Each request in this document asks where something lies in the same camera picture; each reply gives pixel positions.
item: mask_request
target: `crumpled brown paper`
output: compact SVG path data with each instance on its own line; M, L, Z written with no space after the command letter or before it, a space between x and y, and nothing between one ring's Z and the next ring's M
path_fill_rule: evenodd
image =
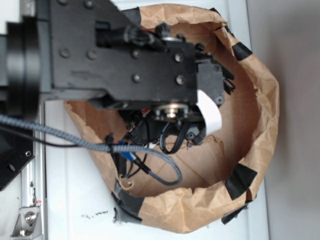
M256 197L275 150L279 86L255 55L236 60L232 46L239 41L226 30L227 23L218 13L177 4L141 7L140 13L145 28L168 23L173 36L182 33L188 42L203 43L206 51L235 75L236 90L225 95L220 108L222 129L200 146L187 149L184 144L172 156L182 171L180 186L166 187L142 171L132 179L121 179L109 154L90 152L110 191L119 181L128 193L146 197L139 212L142 224L188 233ZM85 101L70 101L65 107L88 141L102 143L110 132L119 140L127 132L116 111L98 111ZM225 179L237 163L258 174L247 193L232 200ZM161 160L149 156L146 164L167 181L175 180L174 172Z

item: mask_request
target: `bolt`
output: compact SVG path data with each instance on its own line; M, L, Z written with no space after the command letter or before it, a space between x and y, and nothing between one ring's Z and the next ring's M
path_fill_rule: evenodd
M168 119L175 119L177 117L178 109L168 108L164 110L164 113Z
M186 119L188 117L189 114L189 109L188 108L184 108L183 109L183 117Z
M213 65L213 71L218 72L220 70L220 66L218 64Z
M27 223L34 222L36 218L37 218L36 214L32 211L30 211L26 215L24 215L24 219Z
M126 109L127 107L129 107L129 103L124 102L124 103L122 104L122 108L123 108L123 109Z
M181 39L183 42L186 41L185 36L184 36L183 34L181 34L181 33L178 33L178 34L176 35L176 38L177 38L177 39Z
M178 75L176 78L175 78L175 81L177 84L179 85L183 85L185 83L185 78L184 76L182 75Z
M176 118L176 116L177 115L174 112L169 112L169 113L166 114L166 117L168 119L174 119L174 118Z
M205 50L205 45L203 45L202 43L197 43L195 46L194 46L195 50L199 51L199 52L203 52Z
M26 236L27 230L20 230L20 236Z
M135 49L131 53L132 57L138 59L141 56L141 51L139 49Z
M60 53L60 56L65 59L70 58L70 55L71 55L69 49L65 47L61 48L59 53Z
M195 135L193 134L193 132L189 132L188 135L187 135L187 137L188 137L189 139L193 139L193 138L195 137Z
M223 96L217 96L215 98L215 101L217 102L217 105L221 105L224 102L224 97Z
M85 5L86 8L92 9L94 7L94 2L91 1L91 0L85 0L84 1L84 5Z
M86 52L86 56L91 60L95 60L95 59L97 59L98 54L95 50L90 49Z
M178 62L181 63L184 60L184 56L181 53L176 53L174 55L174 59Z
M141 83L141 81L142 81L141 76L140 76L139 74L137 74L137 73L135 73L135 74L132 75L132 80L133 80L136 84Z
M58 0L58 3L60 3L61 5L67 5L68 0Z
M159 110L155 110L154 113L157 117L159 117L161 112Z
M135 142L140 142L140 137L134 136L133 140L134 140Z

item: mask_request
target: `black metal bracket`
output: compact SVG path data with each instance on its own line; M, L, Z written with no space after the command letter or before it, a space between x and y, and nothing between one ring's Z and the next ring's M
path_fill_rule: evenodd
M33 136L32 131L25 131L24 134ZM11 183L33 157L32 141L0 131L0 191Z

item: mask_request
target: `white wall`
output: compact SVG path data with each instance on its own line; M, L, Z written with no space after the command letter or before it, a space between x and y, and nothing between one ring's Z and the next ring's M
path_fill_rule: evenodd
M253 52L280 84L265 179L271 240L320 239L320 1L247 0Z

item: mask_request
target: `black cable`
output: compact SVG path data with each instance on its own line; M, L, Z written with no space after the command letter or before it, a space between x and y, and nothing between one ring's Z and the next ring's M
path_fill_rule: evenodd
M35 122L29 122L21 119L17 119L14 117L6 116L3 114L0 114L0 124L9 125L11 127L25 129L25 130L32 130L32 131L39 131L46 134L53 135L55 137L67 140L69 142L72 142L76 144L79 147L87 148L88 150L92 151L99 151L99 152L107 152L107 153L146 153L146 154L152 154L156 157L159 157L160 159L164 160L166 163L170 164L172 168L174 169L177 180L168 182L163 179L161 179L158 175L156 175L154 172L152 172L150 169L148 169L147 166L143 165L141 166L143 171L147 171L149 175L151 175L153 178L157 179L161 183L167 185L167 186L174 186L182 182L183 177L182 173L178 167L178 165L175 163L175 161L168 155L159 152L154 149L146 148L143 146L138 145L113 145L113 144L96 144L90 141L86 141L83 138L74 136L72 134L69 134L67 132L38 124Z
M169 129L172 128L173 126L174 125L172 123L168 122L168 124L165 125L165 127L163 128L162 133L160 135L159 146L160 146L160 149L165 154L174 154L180 149L180 147L181 147L181 145L182 145L182 143L183 143L183 141L185 139L185 135L186 135L186 133L187 133L189 127L190 127L190 122L185 122L183 124L183 126L182 126L182 128L181 128L181 130L180 130L180 132L179 132L179 134L177 136L177 139L176 139L176 141L175 141L175 143L173 145L173 148L170 151L168 151L167 147L166 147L166 139L167 139L167 136L168 136L167 133L168 133Z
M145 126L146 126L146 139L147 139L147 148L149 148L149 141L150 141L150 127L149 127L149 123L148 123L148 121L144 118L144 117L142 117L142 120L144 121L144 123L145 123ZM148 154L146 153L145 155L144 155L144 158L143 158L143 160L142 160L142 163L145 163L146 162L146 160L147 160L147 157L148 157ZM139 167L135 172L133 172L132 174L130 174L130 172L132 171L132 168L133 168L133 163L131 162L131 166L130 166L130 169L129 169L129 172L126 174L126 178L127 179L129 179L129 178L131 178L131 177L133 177L134 175L136 175L140 170L141 170L141 168Z
M17 136L19 136L21 138L24 138L24 139L27 139L27 140L30 140L30 141L33 141L33 142L38 142L38 143L41 143L41 144L44 144L44 145L48 145L48 146L51 146L51 147L56 147L56 148L75 148L75 147L79 147L76 144L61 145L61 144L47 142L47 141L41 140L39 138L36 138L34 136L30 136L28 134L20 132L18 130L15 130L15 129L12 129L12 128L8 128L8 127L4 127L4 126L1 126L1 125L0 125L0 130L4 131L4 132L7 132L7 133L10 133L10 134L17 135Z
M224 90L227 94L231 95L231 93L236 89L236 85L228 78L223 80Z

